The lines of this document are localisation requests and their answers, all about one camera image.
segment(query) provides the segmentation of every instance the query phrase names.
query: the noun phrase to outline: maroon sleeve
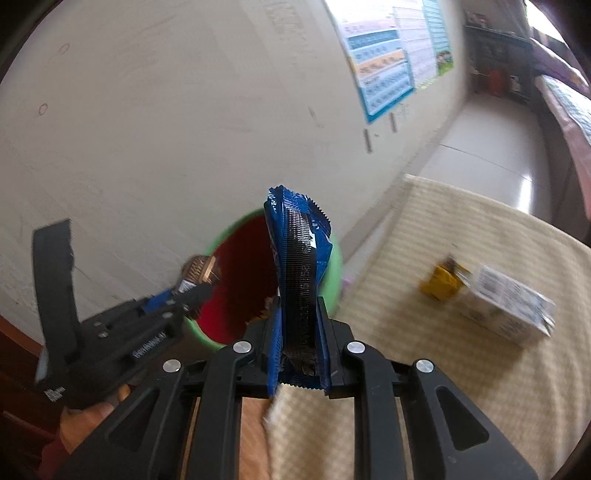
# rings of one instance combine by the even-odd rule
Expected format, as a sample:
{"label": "maroon sleeve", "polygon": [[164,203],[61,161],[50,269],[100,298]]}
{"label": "maroon sleeve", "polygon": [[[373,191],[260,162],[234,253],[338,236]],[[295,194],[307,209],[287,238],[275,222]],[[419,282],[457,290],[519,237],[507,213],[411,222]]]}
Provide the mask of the maroon sleeve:
{"label": "maroon sleeve", "polygon": [[41,480],[51,480],[58,471],[61,464],[64,463],[69,454],[56,435],[56,439],[43,447],[41,451],[41,464],[37,469],[37,475]]}

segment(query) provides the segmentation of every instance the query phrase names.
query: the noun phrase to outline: floor tile grout line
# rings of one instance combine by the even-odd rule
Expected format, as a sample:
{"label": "floor tile grout line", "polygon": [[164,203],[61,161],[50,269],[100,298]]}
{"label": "floor tile grout line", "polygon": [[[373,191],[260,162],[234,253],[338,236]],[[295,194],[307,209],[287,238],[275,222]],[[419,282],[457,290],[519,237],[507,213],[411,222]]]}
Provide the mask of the floor tile grout line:
{"label": "floor tile grout line", "polygon": [[513,170],[511,170],[510,168],[504,167],[503,165],[499,165],[499,164],[497,164],[497,163],[495,163],[495,162],[493,162],[493,161],[487,160],[486,158],[483,158],[483,157],[481,157],[481,156],[479,156],[479,155],[475,155],[474,153],[466,152],[466,151],[464,151],[464,150],[461,150],[460,148],[456,148],[456,147],[450,147],[449,145],[446,145],[446,144],[443,144],[443,143],[441,143],[440,145],[441,145],[442,147],[451,148],[452,150],[456,150],[456,151],[458,151],[458,152],[465,153],[466,155],[470,155],[471,157],[474,157],[474,158],[479,158],[480,160],[484,160],[485,162],[488,162],[488,163],[490,163],[491,165],[495,165],[495,166],[497,166],[497,167],[500,167],[500,168],[502,168],[502,169],[504,169],[504,170],[506,170],[506,171],[510,171],[511,173],[514,173],[514,174],[515,174],[515,175],[517,175],[518,177],[521,177],[521,178],[522,178],[522,179],[524,179],[524,180],[529,180],[529,181],[530,181],[530,182],[531,182],[533,185],[536,185],[536,186],[538,186],[538,187],[541,187],[541,188],[543,188],[543,189],[546,189],[546,188],[548,188],[548,189],[549,189],[549,188],[550,188],[550,186],[549,186],[549,185],[548,185],[548,186],[546,186],[546,187],[545,187],[545,186],[543,186],[543,185],[540,185],[538,182],[534,181],[533,179],[529,179],[528,177],[525,177],[525,176],[523,176],[521,173],[517,173],[516,171],[513,171]]}

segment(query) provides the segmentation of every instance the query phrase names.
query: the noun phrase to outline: white carton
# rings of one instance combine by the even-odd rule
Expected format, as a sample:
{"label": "white carton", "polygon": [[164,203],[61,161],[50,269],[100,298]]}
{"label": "white carton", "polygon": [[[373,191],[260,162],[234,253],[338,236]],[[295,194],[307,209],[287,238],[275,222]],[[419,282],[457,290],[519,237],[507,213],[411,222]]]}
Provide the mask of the white carton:
{"label": "white carton", "polygon": [[460,296],[468,318],[517,345],[550,337],[556,305],[540,293],[486,265],[480,265]]}

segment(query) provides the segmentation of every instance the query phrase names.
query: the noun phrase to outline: table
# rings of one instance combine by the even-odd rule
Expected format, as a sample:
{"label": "table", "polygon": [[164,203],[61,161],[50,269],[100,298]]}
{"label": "table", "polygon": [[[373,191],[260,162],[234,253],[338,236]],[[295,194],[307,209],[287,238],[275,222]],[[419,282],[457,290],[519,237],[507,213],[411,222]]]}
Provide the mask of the table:
{"label": "table", "polygon": [[[454,187],[408,177],[405,200],[337,319],[387,358],[429,358],[538,473],[553,477],[591,420],[591,250],[551,225]],[[417,290],[448,253],[556,302],[551,339],[521,349]],[[268,419],[274,478],[353,478],[353,402],[282,387]]]}

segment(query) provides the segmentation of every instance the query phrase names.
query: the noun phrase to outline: green bucket rim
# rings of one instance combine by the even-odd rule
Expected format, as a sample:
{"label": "green bucket rim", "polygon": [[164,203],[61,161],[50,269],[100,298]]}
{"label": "green bucket rim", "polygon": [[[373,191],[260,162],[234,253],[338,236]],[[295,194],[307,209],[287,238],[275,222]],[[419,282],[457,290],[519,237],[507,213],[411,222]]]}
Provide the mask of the green bucket rim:
{"label": "green bucket rim", "polygon": [[[206,255],[213,255],[216,251],[216,248],[226,240],[230,235],[232,235],[236,230],[238,230],[242,225],[249,222],[251,219],[265,215],[265,210],[257,209],[253,210],[251,213],[246,214],[230,226],[228,226],[225,230],[222,231],[214,241],[207,247],[205,250]],[[343,255],[340,250],[339,243],[337,242],[336,237],[333,235],[330,236],[330,241],[333,245],[332,252],[330,253],[329,264],[326,268],[326,272],[324,273],[324,278],[322,279],[322,283],[320,285],[320,295],[324,298],[324,303],[326,305],[326,311],[328,312],[329,316],[331,316],[335,311],[336,307],[339,302],[339,294],[341,289],[341,271],[343,268]],[[216,342],[209,338],[201,327],[197,323],[196,320],[190,319],[185,317],[185,321],[193,332],[194,336],[206,347],[212,350],[220,350],[224,348],[226,345],[223,343]]]}

